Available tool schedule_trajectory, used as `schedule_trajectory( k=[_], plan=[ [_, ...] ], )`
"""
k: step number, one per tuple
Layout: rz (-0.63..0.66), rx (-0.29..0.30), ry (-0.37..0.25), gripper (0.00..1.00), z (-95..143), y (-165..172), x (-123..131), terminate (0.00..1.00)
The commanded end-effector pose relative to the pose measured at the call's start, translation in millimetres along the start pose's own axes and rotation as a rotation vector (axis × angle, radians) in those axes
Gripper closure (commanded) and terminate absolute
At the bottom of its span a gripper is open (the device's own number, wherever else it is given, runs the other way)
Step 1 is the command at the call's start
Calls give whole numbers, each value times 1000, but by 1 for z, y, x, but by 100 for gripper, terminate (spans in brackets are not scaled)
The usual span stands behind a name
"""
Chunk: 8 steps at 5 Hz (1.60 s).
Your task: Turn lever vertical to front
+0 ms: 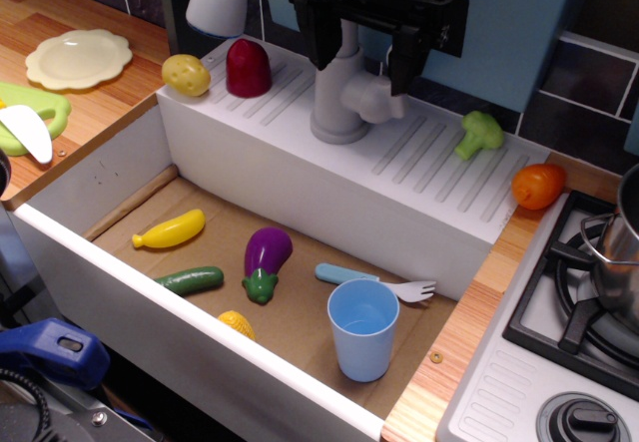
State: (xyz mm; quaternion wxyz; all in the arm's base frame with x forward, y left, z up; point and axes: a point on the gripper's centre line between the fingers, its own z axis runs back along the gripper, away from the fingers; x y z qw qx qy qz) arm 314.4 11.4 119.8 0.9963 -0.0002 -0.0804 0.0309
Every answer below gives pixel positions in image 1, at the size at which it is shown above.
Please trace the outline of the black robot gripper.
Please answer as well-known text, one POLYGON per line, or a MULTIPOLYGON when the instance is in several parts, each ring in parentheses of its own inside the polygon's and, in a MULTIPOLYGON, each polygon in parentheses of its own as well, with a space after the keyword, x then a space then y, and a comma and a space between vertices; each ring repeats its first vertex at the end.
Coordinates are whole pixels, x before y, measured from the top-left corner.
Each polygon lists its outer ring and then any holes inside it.
POLYGON ((468 0, 289 0, 308 57, 323 71, 342 46, 341 22, 392 37, 388 55, 391 94, 406 94, 421 75, 430 50, 459 58, 468 0))

